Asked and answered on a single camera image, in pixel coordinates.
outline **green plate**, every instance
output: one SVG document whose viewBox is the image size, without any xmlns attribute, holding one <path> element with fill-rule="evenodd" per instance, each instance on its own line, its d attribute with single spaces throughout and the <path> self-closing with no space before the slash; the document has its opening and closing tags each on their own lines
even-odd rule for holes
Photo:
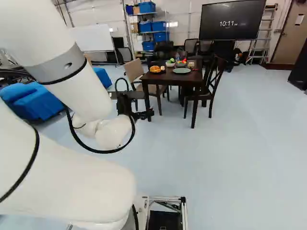
<svg viewBox="0 0 307 230">
<path fill-rule="evenodd" d="M 190 73 L 191 70 L 188 68 L 177 68 L 177 69 L 173 69 L 174 73 L 179 73 L 179 74 L 185 74 L 185 73 Z"/>
</svg>

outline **whiteboard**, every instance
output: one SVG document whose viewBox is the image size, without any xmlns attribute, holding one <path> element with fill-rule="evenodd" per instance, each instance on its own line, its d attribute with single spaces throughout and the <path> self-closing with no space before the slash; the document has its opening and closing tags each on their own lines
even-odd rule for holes
<svg viewBox="0 0 307 230">
<path fill-rule="evenodd" d="M 114 50 L 107 24 L 70 28 L 70 34 L 82 52 Z"/>
</svg>

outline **door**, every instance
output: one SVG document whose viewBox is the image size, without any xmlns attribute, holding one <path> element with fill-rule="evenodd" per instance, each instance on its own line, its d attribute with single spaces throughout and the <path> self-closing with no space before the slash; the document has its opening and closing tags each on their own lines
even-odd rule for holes
<svg viewBox="0 0 307 230">
<path fill-rule="evenodd" d="M 298 17 L 304 15 L 300 25 L 295 25 Z M 295 64 L 307 37 L 307 3 L 298 4 L 293 0 L 288 19 L 285 22 L 278 46 L 271 63 Z"/>
</svg>

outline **bottle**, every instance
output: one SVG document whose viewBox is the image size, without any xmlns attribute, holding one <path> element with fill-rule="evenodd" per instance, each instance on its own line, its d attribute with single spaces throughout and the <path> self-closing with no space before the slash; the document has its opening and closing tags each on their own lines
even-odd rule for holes
<svg viewBox="0 0 307 230">
<path fill-rule="evenodd" d="M 176 53 L 176 62 L 177 62 L 177 61 L 180 61 L 180 55 L 179 55 L 178 52 Z"/>
</svg>

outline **cardboard box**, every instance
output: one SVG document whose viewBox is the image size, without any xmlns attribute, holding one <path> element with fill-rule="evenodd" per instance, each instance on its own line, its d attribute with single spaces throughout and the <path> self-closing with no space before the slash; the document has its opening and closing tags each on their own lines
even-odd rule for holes
<svg viewBox="0 0 307 230">
<path fill-rule="evenodd" d="M 137 32 L 139 32 L 138 23 L 131 23 L 130 26 L 131 26 L 131 32 L 132 32 L 132 33 L 137 33 Z"/>
<path fill-rule="evenodd" d="M 139 8 L 139 6 L 134 6 L 134 7 L 133 7 L 133 14 L 136 15 L 136 14 L 138 14 L 138 13 L 140 13 L 140 8 Z"/>
</svg>

